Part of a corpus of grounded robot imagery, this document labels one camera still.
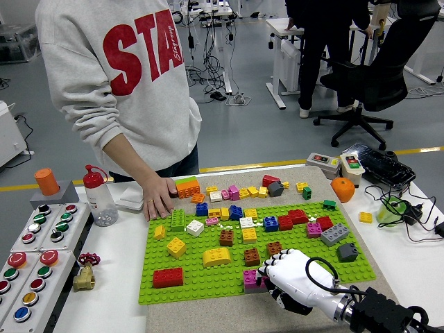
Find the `person's right hand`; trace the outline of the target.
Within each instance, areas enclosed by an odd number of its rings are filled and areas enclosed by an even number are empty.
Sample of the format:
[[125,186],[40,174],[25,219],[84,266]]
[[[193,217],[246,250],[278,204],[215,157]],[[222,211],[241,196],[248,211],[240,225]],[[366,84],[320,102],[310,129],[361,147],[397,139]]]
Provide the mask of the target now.
[[152,173],[142,181],[143,213],[147,221],[165,218],[173,211],[171,195],[176,195],[176,185],[171,178]]

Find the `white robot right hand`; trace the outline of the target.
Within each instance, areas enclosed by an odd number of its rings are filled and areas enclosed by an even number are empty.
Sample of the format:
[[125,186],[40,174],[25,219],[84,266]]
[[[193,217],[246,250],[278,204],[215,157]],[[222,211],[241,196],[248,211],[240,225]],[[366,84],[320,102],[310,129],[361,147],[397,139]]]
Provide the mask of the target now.
[[328,318],[339,321],[345,295],[333,295],[317,286],[315,282],[331,288],[333,276],[314,262],[306,270],[308,261],[300,250],[281,250],[256,270],[256,279],[265,278],[268,292],[281,308],[306,316],[317,307]]

